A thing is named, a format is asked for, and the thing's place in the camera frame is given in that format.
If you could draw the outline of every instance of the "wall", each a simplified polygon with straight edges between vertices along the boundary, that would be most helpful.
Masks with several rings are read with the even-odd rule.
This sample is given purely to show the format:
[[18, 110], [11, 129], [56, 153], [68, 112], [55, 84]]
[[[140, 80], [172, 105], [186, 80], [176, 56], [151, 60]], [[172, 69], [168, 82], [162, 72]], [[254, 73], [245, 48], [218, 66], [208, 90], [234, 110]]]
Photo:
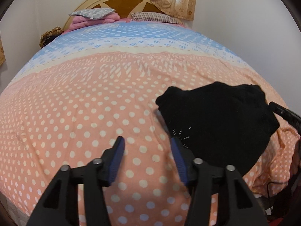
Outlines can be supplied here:
[[40, 49], [40, 37], [63, 27], [68, 13], [85, 0], [14, 0], [0, 21], [6, 62], [0, 67], [0, 93]]
[[301, 114], [301, 32], [281, 0], [197, 0], [192, 28], [238, 54]]
[[[0, 22], [0, 92], [38, 51], [40, 36], [63, 26], [83, 1], [13, 2]], [[281, 0], [197, 0], [195, 20], [186, 24], [242, 57], [301, 114], [301, 33]]]

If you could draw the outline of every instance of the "wooden headboard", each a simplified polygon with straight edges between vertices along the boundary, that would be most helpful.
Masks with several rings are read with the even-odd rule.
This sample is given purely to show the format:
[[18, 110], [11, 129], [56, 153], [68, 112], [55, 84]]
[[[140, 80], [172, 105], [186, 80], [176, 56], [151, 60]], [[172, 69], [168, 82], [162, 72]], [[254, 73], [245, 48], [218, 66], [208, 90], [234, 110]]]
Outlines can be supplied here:
[[[113, 8], [120, 18], [131, 18], [131, 13], [137, 12], [161, 12], [151, 0], [86, 0], [75, 11], [90, 8]], [[73, 17], [69, 17], [63, 30], [67, 30]]]

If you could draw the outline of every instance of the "bed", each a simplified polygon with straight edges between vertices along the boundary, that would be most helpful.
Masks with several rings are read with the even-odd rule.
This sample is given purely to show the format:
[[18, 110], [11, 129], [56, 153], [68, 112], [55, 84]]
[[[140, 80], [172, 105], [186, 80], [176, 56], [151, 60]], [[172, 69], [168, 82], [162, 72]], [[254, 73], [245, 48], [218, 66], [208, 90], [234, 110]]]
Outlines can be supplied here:
[[[112, 225], [183, 225], [190, 196], [181, 184], [155, 99], [168, 86], [190, 90], [215, 81], [258, 84], [279, 94], [246, 62], [181, 25], [131, 21], [159, 12], [150, 0], [87, 0], [76, 10], [111, 7], [126, 20], [78, 29], [37, 52], [0, 96], [0, 190], [19, 224], [63, 164], [78, 167], [126, 140], [117, 181], [105, 190]], [[66, 22], [64, 30], [71, 23]], [[281, 191], [289, 180], [296, 131], [280, 128], [244, 176], [254, 193]], [[83, 187], [79, 220], [85, 226]], [[210, 224], [216, 223], [217, 196]]]

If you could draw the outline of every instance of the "black cloth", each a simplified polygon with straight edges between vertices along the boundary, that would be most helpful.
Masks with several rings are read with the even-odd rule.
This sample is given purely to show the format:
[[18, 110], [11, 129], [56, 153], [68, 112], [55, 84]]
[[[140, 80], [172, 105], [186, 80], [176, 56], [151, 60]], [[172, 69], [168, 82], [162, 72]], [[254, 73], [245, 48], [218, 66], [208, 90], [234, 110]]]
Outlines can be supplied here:
[[244, 176], [279, 123], [259, 86], [215, 82], [183, 91], [169, 87], [156, 99], [171, 137], [210, 165], [234, 165]]

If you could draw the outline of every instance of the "polka dot bed sheet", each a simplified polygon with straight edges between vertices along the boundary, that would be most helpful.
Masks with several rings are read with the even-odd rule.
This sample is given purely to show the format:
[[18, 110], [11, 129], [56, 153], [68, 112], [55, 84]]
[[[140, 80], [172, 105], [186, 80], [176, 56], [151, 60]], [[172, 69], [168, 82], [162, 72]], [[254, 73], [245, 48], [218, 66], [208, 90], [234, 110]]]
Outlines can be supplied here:
[[[190, 196], [155, 99], [169, 86], [190, 90], [215, 81], [258, 84], [268, 102], [286, 106], [237, 55], [186, 28], [116, 22], [56, 38], [0, 97], [1, 192], [29, 216], [60, 166], [87, 164], [119, 135], [126, 142], [123, 162], [114, 184], [104, 189], [112, 225], [183, 225]], [[280, 128], [244, 176], [254, 193], [266, 195], [270, 180], [289, 179], [298, 135], [278, 120]], [[271, 186], [271, 193], [284, 186]], [[83, 186], [78, 201], [85, 226]], [[210, 225], [217, 201], [212, 196]]]

